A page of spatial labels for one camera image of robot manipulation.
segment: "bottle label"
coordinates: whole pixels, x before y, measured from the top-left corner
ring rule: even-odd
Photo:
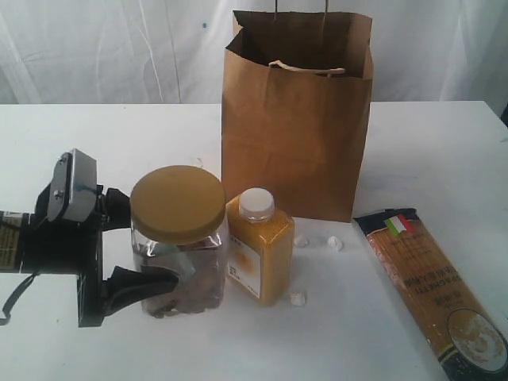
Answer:
[[[231,236],[228,274],[249,290],[254,296],[261,296],[261,258],[260,255]]]

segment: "fabric backdrop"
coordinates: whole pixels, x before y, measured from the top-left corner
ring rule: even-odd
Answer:
[[[0,0],[0,103],[216,103],[232,10],[275,0]],[[322,11],[325,1],[279,0]],[[374,100],[508,102],[508,0],[330,0],[373,17]]]

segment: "pasta package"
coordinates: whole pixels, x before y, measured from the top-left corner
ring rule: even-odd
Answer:
[[[355,218],[452,381],[508,380],[508,345],[415,209]]]

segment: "white pebble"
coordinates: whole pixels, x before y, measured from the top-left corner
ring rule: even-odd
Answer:
[[[334,248],[335,250],[337,250],[339,252],[342,249],[342,246],[344,246],[344,244],[337,237],[331,236],[328,239],[328,246],[330,248]]]
[[[300,234],[294,238],[293,243],[297,248],[305,248],[309,244],[309,239],[303,234]]]
[[[307,293],[305,291],[292,291],[290,299],[293,306],[302,307],[307,302]]]

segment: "white tabletop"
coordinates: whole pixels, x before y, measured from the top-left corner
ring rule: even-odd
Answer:
[[[146,172],[220,175],[219,105],[0,106],[0,210],[31,211],[56,158],[79,148],[129,193]],[[414,206],[506,334],[508,129],[483,102],[373,103],[355,213]],[[218,310],[156,320],[139,305],[77,328],[75,277],[42,275],[0,327],[5,380],[446,380],[374,254],[350,224],[297,220],[291,289],[257,306],[228,285]],[[323,241],[344,241],[334,252]],[[133,268],[129,232],[105,233],[105,277]],[[25,275],[0,275],[0,303]]]

